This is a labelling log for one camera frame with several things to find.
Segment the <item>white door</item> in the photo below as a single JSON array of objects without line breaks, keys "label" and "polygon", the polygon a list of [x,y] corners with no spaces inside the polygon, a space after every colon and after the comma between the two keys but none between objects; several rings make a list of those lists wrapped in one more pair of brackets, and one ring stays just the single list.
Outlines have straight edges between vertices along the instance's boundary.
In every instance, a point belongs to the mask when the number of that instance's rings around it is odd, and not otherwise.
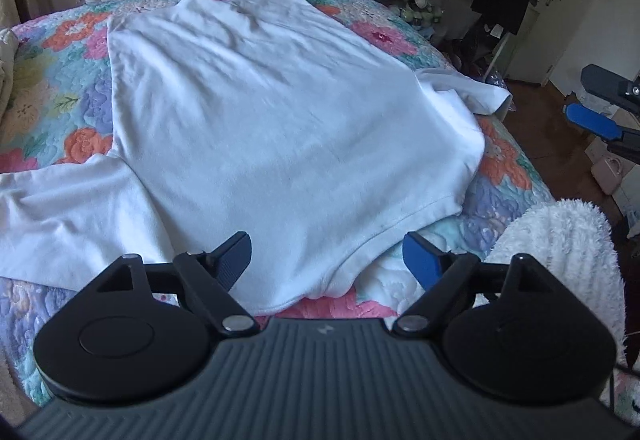
[{"label": "white door", "polygon": [[542,85],[559,62],[590,0],[537,0],[528,8],[506,79]]}]

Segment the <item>pink handbag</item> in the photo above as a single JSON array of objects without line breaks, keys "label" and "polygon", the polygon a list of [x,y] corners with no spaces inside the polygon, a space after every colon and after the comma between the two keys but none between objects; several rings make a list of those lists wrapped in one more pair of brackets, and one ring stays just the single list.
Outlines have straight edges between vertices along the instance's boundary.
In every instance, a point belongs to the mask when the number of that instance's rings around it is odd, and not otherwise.
[{"label": "pink handbag", "polygon": [[606,196],[611,196],[623,180],[623,163],[615,156],[603,155],[591,166],[591,175]]}]

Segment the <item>green plush toy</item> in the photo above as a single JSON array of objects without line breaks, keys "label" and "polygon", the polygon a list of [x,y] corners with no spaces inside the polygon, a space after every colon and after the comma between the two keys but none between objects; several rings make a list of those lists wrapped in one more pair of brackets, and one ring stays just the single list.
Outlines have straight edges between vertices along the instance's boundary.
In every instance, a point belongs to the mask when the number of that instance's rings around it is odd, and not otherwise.
[{"label": "green plush toy", "polygon": [[442,23],[444,11],[435,0],[400,0],[400,17],[413,27],[430,28]]}]

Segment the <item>cream knitted garment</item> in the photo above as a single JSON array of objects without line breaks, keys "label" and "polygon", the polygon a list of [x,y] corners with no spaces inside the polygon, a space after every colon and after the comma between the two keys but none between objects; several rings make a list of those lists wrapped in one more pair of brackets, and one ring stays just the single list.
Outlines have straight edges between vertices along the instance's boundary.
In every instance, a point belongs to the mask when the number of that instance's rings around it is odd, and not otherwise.
[{"label": "cream knitted garment", "polygon": [[17,48],[18,39],[15,33],[9,28],[2,29],[0,32],[0,118],[3,117],[9,105]]}]

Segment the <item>white sweatshirt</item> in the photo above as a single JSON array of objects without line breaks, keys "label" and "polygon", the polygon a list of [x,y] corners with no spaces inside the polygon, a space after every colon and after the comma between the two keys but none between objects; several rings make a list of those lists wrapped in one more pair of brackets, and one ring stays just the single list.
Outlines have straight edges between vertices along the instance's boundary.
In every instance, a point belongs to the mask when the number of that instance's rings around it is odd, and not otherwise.
[{"label": "white sweatshirt", "polygon": [[244,231],[255,315],[338,297],[410,231],[462,209],[480,116],[510,98],[412,70],[305,0],[181,0],[111,19],[106,154],[1,178],[1,273],[78,290]]}]

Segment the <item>white fluffy rug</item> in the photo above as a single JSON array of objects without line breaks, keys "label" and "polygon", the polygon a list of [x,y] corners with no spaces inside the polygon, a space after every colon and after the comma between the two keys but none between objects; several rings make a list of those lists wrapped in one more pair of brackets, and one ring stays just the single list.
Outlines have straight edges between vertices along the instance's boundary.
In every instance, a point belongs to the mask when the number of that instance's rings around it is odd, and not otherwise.
[{"label": "white fluffy rug", "polygon": [[579,199],[536,204],[508,225],[486,257],[507,264],[528,253],[608,327],[625,359],[625,297],[611,226],[599,207]]}]

